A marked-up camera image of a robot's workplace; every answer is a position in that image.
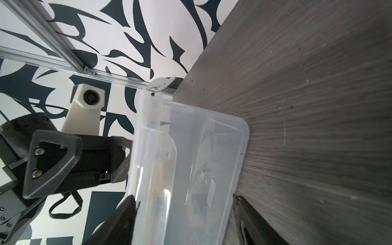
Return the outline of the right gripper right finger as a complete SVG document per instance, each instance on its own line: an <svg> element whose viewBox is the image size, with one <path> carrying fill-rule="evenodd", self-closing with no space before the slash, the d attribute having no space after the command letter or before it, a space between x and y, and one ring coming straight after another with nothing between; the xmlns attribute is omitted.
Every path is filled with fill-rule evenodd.
<svg viewBox="0 0 392 245"><path fill-rule="evenodd" d="M233 210L241 245L288 245L243 196L233 194Z"/></svg>

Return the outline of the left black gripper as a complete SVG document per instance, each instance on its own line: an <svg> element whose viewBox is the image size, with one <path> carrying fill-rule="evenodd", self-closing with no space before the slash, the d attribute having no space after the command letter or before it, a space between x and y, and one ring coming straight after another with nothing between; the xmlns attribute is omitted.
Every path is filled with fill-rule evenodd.
<svg viewBox="0 0 392 245"><path fill-rule="evenodd" d="M58 131L45 113L1 125L1 158L25 199L74 192L128 175L132 141L124 137L71 135Z"/></svg>

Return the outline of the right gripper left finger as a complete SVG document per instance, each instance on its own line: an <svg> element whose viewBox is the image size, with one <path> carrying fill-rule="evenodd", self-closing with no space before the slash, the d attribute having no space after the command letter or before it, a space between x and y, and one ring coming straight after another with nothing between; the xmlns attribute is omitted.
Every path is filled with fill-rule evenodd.
<svg viewBox="0 0 392 245"><path fill-rule="evenodd" d="M133 195L127 196L83 245L131 245L139 206Z"/></svg>

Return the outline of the tall rectangular clear lunch box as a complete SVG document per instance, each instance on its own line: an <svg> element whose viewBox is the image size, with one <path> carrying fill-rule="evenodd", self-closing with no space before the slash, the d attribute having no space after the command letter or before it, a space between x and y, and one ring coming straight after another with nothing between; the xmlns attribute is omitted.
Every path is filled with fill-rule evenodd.
<svg viewBox="0 0 392 245"><path fill-rule="evenodd" d="M250 131L234 115L174 102L158 78L137 97L127 192L134 245L220 245Z"/></svg>

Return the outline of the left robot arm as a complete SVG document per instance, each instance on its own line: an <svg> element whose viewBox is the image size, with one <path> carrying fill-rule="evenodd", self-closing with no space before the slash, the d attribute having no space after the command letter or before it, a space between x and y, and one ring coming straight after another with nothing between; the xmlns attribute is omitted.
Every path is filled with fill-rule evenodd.
<svg viewBox="0 0 392 245"><path fill-rule="evenodd" d="M39 215L48 196L72 197L81 212L79 190L125 180L133 142L124 137L59 132L45 113L28 114L1 125L1 160L9 181L1 186L1 244L14 245Z"/></svg>

